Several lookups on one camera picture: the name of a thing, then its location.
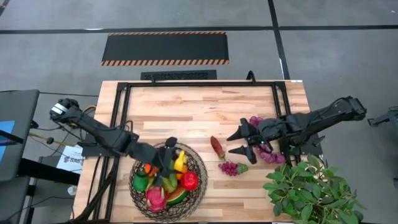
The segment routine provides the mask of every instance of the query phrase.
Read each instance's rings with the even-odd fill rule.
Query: wire basket
[[[164,144],[164,142],[159,143],[156,144],[154,147],[160,148],[164,146]],[[138,210],[140,210],[140,212],[145,215],[145,217],[150,218],[155,222],[173,223],[187,218],[197,209],[203,196],[205,196],[206,193],[208,176],[206,166],[200,156],[192,148],[181,143],[176,143],[175,148],[177,150],[185,151],[185,155],[188,157],[188,170],[196,173],[199,179],[198,187],[195,190],[188,191],[187,196],[180,203],[177,203],[175,205],[166,205],[166,207],[161,211],[153,213],[147,207],[145,192],[139,192],[132,187],[134,175],[138,172],[142,172],[144,170],[145,164],[136,161],[132,166],[130,172],[129,188],[132,201],[134,202]]]

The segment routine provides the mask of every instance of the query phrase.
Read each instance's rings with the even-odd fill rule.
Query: blue screen
[[[14,124],[15,121],[0,121],[0,130],[11,134]],[[2,160],[5,150],[5,146],[0,146],[0,162]]]

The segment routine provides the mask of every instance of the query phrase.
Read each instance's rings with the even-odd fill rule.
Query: black metal frame
[[[246,80],[249,81],[241,81],[241,82],[141,82],[141,83],[125,83],[121,82],[118,83],[118,87],[116,90],[116,96],[115,96],[115,103],[113,105],[113,111],[112,111],[112,117],[111,117],[111,127],[114,127],[116,124],[116,116],[118,113],[118,108],[120,105],[120,97],[121,97],[121,92],[125,90],[125,95],[124,95],[124,102],[123,102],[123,109],[122,109],[122,115],[121,115],[121,124],[124,124],[127,120],[127,109],[129,105],[129,99],[130,99],[130,93],[131,93],[131,88],[133,87],[171,87],[171,86],[269,86],[272,88],[272,94],[274,96],[274,103],[275,103],[275,110],[277,113],[277,116],[282,116],[282,110],[280,108],[280,103],[279,103],[279,96],[278,96],[278,90],[282,92],[282,99],[284,102],[284,107],[286,114],[291,114],[290,110],[290,105],[289,105],[289,99],[287,97],[287,91],[286,91],[286,85],[285,81],[273,81],[273,82],[265,82],[265,81],[257,81],[253,72],[250,71]],[[283,142],[279,142],[280,144],[280,150],[285,154],[285,156],[289,156],[289,146],[287,144],[284,144]],[[111,218],[111,212],[112,212],[112,206],[113,206],[113,198],[114,198],[114,190],[116,186],[116,177],[117,177],[117,169],[119,166],[119,157],[114,158],[114,163],[112,166],[112,170],[115,171],[113,172],[114,176],[112,179],[111,184],[109,185],[109,194],[108,194],[108,201],[106,205],[106,211],[105,211],[105,220],[110,221]],[[99,188],[104,184],[105,178],[106,178],[106,173],[108,171],[108,164],[109,164],[109,157],[104,158],[103,166],[101,169],[101,176],[99,180]],[[101,220],[103,222],[103,219],[98,219],[99,218],[99,212],[100,212],[100,206],[101,206],[101,201],[98,202],[96,205],[96,208],[94,210],[93,214],[93,220]]]

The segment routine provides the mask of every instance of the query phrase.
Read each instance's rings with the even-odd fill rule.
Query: potted plant
[[[351,191],[347,181],[335,175],[336,167],[324,167],[315,156],[297,166],[279,166],[267,175],[272,183],[264,184],[268,190],[274,214],[286,213],[296,223],[304,224],[356,224],[363,219],[357,205],[356,190]]]

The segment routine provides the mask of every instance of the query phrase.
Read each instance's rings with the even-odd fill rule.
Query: toy watermelon slice
[[[180,203],[188,194],[188,191],[183,187],[179,186],[169,194],[167,199],[167,205],[175,205],[176,203]]]

